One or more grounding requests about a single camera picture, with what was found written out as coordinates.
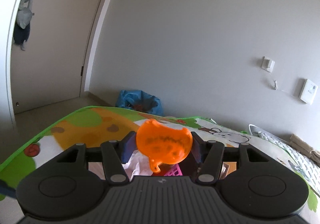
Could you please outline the pink toy strainer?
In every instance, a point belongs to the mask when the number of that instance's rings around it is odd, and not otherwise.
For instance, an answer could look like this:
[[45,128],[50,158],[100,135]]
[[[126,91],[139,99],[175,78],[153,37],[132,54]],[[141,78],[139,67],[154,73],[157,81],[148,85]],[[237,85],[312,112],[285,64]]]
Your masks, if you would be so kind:
[[181,169],[178,164],[161,164],[161,176],[182,176]]

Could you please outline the white wall thermostat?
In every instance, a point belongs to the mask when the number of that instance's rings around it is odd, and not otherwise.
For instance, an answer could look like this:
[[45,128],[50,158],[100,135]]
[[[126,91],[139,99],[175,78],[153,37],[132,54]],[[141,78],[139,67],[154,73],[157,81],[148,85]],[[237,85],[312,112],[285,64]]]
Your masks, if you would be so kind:
[[306,104],[312,105],[318,90],[318,85],[310,79],[305,79],[301,89],[299,99]]

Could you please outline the colourful play mat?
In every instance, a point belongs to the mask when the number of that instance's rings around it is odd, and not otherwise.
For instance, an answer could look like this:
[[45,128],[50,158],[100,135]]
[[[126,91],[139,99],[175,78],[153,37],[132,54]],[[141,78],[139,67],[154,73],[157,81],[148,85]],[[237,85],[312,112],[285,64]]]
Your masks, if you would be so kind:
[[160,117],[133,110],[89,106],[79,109],[33,137],[1,164],[1,180],[15,188],[22,178],[75,143],[97,147],[109,139],[121,140],[154,118],[170,128],[188,128],[205,141],[214,140],[226,147],[250,143],[285,167],[300,175],[308,184],[309,197],[301,216],[319,223],[319,166],[298,151],[261,130],[237,132],[202,117]]

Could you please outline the clothes hanging on door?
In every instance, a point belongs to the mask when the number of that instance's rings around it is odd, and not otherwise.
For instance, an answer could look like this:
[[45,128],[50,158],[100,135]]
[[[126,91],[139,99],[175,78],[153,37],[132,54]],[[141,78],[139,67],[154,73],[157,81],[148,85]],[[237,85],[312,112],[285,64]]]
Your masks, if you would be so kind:
[[25,51],[24,44],[30,36],[30,22],[34,13],[32,12],[34,0],[21,0],[16,16],[13,39],[14,44],[19,46],[22,51]]

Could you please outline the folded brown towel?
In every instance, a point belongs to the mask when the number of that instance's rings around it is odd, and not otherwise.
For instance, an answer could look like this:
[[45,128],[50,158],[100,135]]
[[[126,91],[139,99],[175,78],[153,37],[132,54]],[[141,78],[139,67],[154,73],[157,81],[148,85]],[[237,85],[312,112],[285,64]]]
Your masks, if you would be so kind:
[[301,154],[305,155],[310,160],[313,160],[316,164],[320,164],[320,153],[312,146],[308,145],[302,139],[300,139],[295,134],[290,136],[289,144],[295,150],[299,151]]

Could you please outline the blue bag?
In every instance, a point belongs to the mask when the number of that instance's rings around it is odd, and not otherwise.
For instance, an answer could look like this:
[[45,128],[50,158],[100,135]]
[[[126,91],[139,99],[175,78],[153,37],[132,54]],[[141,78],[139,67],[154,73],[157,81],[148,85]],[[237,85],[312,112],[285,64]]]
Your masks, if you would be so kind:
[[160,99],[142,90],[121,90],[116,101],[116,107],[164,116]]

